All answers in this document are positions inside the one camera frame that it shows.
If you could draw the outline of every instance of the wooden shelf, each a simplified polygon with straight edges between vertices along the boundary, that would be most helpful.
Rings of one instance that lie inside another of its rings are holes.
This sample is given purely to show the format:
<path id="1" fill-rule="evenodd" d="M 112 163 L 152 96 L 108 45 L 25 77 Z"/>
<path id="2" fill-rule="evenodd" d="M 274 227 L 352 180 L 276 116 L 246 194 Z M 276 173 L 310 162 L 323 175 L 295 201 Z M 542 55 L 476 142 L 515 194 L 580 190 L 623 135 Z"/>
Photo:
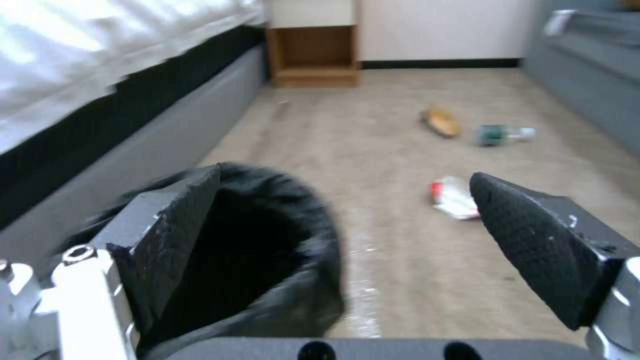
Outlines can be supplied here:
<path id="1" fill-rule="evenodd" d="M 278 71 L 276 86 L 352 87 L 358 84 L 358 71 L 352 67 L 290 67 Z"/>
<path id="2" fill-rule="evenodd" d="M 276 28 L 267 36 L 274 86 L 358 85 L 356 26 Z"/>

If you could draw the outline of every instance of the hole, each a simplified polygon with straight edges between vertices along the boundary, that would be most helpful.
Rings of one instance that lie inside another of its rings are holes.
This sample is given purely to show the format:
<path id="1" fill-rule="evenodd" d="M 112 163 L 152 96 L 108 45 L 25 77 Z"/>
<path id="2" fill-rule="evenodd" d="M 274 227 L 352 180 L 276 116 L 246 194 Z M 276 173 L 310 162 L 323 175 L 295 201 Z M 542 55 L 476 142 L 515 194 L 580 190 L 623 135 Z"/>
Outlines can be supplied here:
<path id="1" fill-rule="evenodd" d="M 322 341 L 311 341 L 298 352 L 298 360 L 335 360 L 335 351 L 331 345 Z"/>
<path id="2" fill-rule="evenodd" d="M 87 250 L 88 249 L 86 247 L 79 247 L 79 248 L 73 250 L 71 253 L 69 253 L 69 256 L 72 257 L 72 258 L 77 258 L 78 256 L 84 255 L 84 253 Z"/>
<path id="3" fill-rule="evenodd" d="M 266 204 L 223 185 L 180 283 L 140 346 L 230 318 L 295 274 L 305 260 L 296 248 L 307 230 Z"/>
<path id="4" fill-rule="evenodd" d="M 482 357 L 469 344 L 456 341 L 444 348 L 445 360 L 482 360 Z"/>

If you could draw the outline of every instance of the screw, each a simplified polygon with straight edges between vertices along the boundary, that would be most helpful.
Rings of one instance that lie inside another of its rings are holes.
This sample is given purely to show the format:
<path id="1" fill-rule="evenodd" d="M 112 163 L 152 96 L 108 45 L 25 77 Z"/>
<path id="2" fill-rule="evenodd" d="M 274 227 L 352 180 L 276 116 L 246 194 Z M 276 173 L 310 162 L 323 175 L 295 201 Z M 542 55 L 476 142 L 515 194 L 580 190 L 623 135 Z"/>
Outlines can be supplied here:
<path id="1" fill-rule="evenodd" d="M 97 256 L 98 253 L 94 247 L 89 245 L 76 245 L 70 247 L 62 254 L 62 263 L 69 266 L 89 258 L 97 258 Z"/>
<path id="2" fill-rule="evenodd" d="M 13 279 L 13 269 L 11 262 L 7 259 L 0 259 L 0 279 L 11 281 Z"/>

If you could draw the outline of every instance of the plastic bottle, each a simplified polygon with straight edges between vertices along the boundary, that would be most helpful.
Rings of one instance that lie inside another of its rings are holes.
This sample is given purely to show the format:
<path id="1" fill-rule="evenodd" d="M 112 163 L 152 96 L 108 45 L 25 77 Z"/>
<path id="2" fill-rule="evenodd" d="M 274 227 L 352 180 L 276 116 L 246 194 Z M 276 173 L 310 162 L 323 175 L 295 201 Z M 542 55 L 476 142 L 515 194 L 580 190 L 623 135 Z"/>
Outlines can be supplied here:
<path id="1" fill-rule="evenodd" d="M 536 137 L 536 130 L 532 127 L 482 125 L 477 131 L 476 142 L 480 146 L 500 146 L 529 141 L 534 137 Z"/>

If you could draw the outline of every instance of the bed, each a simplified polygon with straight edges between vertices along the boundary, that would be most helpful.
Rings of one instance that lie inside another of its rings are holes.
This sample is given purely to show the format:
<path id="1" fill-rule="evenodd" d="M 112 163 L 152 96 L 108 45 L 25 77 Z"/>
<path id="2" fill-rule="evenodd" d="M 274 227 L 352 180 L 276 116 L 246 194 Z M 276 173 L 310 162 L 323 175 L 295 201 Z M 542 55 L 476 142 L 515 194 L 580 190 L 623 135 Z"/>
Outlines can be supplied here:
<path id="1" fill-rule="evenodd" d="M 197 163 L 266 78 L 259 1 L 0 12 L 0 254 L 12 261 L 39 264 L 121 193 Z"/>

